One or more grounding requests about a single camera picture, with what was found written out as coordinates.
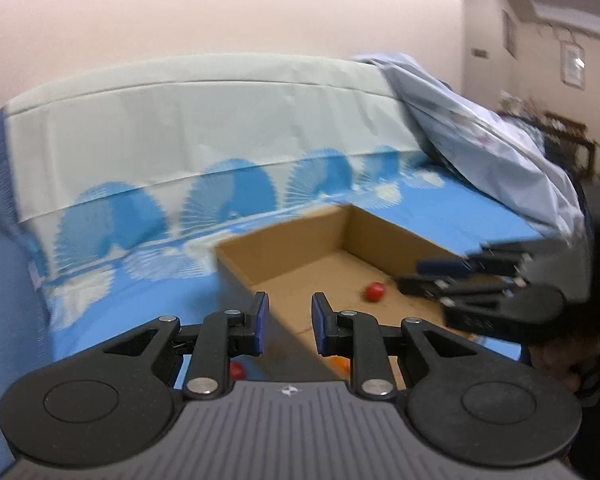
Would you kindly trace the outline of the red cherry tomato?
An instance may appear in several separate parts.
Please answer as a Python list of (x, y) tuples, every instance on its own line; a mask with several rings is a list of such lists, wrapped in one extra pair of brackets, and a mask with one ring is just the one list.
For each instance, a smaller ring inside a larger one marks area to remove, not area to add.
[(368, 284), (364, 290), (364, 298), (368, 302), (379, 302), (385, 297), (386, 286), (381, 282), (373, 282)]

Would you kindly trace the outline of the small orange mandarin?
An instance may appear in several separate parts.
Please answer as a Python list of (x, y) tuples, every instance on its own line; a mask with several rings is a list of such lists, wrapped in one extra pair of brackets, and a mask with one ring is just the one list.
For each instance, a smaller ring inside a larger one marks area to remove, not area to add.
[(337, 370), (343, 373), (350, 372), (350, 360), (348, 358), (343, 358), (342, 356), (331, 356), (329, 358), (329, 363), (331, 366), (335, 367)]

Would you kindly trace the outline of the brown cardboard box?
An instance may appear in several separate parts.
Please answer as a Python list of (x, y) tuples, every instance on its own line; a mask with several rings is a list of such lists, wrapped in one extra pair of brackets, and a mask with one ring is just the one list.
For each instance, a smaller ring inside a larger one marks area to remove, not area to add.
[[(361, 208), (328, 206), (219, 242), (215, 247), (219, 306), (246, 308), (256, 292), (268, 294), (264, 351), (247, 361), (251, 378), (338, 380), (344, 373), (316, 351), (311, 321), (314, 292), (324, 292), (336, 311), (369, 313), (384, 325), (397, 326), (404, 318), (441, 325), (443, 314), (436, 302), (401, 295), (393, 280), (414, 273), (420, 259), (451, 255)], [(386, 286), (379, 302), (364, 298), (365, 287), (373, 282)]]

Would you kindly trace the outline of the red tomato by box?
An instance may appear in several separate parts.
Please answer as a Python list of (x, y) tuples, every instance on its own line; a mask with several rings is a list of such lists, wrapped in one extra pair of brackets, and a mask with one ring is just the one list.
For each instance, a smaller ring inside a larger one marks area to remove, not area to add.
[(247, 372), (242, 362), (230, 361), (230, 379), (234, 380), (245, 380), (247, 378)]

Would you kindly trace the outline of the pale grey floral sheet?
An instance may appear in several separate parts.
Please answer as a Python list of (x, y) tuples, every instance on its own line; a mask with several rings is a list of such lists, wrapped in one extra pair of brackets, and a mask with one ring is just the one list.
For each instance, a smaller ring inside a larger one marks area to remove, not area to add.
[(405, 105), (429, 151), (474, 188), (567, 240), (585, 234), (585, 215), (568, 174), (527, 131), (456, 93), (403, 53), (362, 54)]

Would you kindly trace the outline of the dark wooden furniture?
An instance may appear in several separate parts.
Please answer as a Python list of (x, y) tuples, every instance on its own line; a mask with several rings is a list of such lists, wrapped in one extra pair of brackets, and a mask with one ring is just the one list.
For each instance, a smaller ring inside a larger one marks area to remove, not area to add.
[(544, 113), (545, 155), (578, 178), (594, 177), (596, 144), (588, 137), (588, 127), (551, 112)]

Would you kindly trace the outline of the blue patterned cloth cover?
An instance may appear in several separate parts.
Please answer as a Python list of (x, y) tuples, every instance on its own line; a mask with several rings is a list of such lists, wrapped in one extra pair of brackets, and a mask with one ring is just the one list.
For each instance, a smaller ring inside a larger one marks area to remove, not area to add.
[(436, 168), (377, 67), (204, 55), (96, 70), (0, 109), (0, 229), (26, 253), (50, 362), (218, 305), (221, 240), (351, 203), (451, 252), (536, 237)]

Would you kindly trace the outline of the framed wall picture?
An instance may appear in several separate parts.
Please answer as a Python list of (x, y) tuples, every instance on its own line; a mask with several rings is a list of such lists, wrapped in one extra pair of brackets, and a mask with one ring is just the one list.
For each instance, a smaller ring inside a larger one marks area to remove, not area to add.
[(568, 41), (560, 43), (560, 78), (569, 87), (584, 89), (585, 55), (580, 44)]

